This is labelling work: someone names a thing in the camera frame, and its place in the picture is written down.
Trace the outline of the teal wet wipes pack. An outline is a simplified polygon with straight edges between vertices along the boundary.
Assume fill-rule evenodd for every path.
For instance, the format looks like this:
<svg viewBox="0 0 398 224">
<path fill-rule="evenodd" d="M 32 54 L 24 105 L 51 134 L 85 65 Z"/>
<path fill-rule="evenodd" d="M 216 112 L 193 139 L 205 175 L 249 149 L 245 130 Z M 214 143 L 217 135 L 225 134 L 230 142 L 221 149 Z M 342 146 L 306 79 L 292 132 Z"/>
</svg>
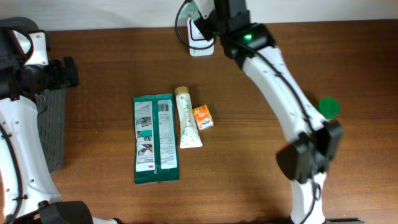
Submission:
<svg viewBox="0 0 398 224">
<path fill-rule="evenodd" d="M 190 18 L 192 20 L 200 18 L 198 6 L 194 2 L 187 3 L 182 9 L 180 17 L 184 19 Z"/>
</svg>

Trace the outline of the orange tissue packet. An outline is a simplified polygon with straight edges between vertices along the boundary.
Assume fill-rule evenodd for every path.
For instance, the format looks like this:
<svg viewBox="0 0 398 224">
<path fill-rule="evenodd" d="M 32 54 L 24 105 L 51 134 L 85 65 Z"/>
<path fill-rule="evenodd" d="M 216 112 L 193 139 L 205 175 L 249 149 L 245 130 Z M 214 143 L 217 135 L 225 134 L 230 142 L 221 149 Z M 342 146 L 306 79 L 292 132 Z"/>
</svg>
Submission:
<svg viewBox="0 0 398 224">
<path fill-rule="evenodd" d="M 207 105 L 193 109 L 193 115 L 200 131 L 214 126 L 214 121 Z"/>
</svg>

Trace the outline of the white tube with tan cap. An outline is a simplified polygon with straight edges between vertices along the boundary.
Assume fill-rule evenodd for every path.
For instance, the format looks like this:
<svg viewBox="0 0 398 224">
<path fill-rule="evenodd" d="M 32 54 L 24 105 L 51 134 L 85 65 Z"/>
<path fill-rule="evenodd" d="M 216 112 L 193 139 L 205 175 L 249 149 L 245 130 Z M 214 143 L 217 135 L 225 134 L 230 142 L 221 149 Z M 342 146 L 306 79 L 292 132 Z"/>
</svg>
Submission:
<svg viewBox="0 0 398 224">
<path fill-rule="evenodd" d="M 175 89 L 178 117 L 180 120 L 180 148 L 202 147 L 203 143 L 193 116 L 192 102 L 186 86 Z"/>
</svg>

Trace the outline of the green 3M package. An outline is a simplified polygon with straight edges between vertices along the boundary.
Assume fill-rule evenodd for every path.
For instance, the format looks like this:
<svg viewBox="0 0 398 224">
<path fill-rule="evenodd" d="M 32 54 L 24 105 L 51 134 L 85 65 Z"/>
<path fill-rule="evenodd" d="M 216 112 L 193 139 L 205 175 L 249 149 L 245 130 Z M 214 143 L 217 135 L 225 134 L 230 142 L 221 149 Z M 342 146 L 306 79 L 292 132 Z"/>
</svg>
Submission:
<svg viewBox="0 0 398 224">
<path fill-rule="evenodd" d="M 136 185 L 180 179 L 173 94 L 133 98 Z"/>
</svg>

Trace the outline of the green capped jar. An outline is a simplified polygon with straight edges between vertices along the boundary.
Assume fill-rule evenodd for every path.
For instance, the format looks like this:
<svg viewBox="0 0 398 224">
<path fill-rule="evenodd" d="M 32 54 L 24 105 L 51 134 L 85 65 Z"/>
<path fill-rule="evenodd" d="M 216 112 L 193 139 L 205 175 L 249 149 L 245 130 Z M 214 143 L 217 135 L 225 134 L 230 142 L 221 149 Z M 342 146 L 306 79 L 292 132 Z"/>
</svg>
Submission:
<svg viewBox="0 0 398 224">
<path fill-rule="evenodd" d="M 336 99 L 326 97 L 319 101 L 317 109 L 326 119 L 334 119 L 339 115 L 341 106 Z"/>
</svg>

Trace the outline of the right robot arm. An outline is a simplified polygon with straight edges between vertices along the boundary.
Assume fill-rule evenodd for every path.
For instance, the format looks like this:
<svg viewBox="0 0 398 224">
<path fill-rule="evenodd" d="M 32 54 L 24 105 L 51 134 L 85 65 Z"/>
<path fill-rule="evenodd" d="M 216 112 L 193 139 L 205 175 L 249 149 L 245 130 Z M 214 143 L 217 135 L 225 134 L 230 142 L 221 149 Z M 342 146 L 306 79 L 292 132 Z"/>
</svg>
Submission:
<svg viewBox="0 0 398 224">
<path fill-rule="evenodd" d="M 277 116 L 288 144 L 277 163 L 292 186 L 291 223 L 326 223 L 323 185 L 343 137 L 308 100 L 268 28 L 251 20 L 245 1 L 197 1 L 205 39 L 218 37 L 224 54 L 254 82 Z"/>
</svg>

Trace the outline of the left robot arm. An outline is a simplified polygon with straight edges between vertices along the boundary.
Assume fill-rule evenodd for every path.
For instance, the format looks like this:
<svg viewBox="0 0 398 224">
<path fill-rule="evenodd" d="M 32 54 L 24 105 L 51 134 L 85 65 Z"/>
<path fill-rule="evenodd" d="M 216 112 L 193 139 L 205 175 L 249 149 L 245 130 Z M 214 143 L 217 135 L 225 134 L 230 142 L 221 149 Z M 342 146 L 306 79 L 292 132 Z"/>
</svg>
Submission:
<svg viewBox="0 0 398 224">
<path fill-rule="evenodd" d="M 26 17 L 1 20 L 1 177 L 6 223 L 120 223 L 64 202 L 40 142 L 37 95 L 78 86 L 72 57 L 49 60 L 46 32 Z"/>
</svg>

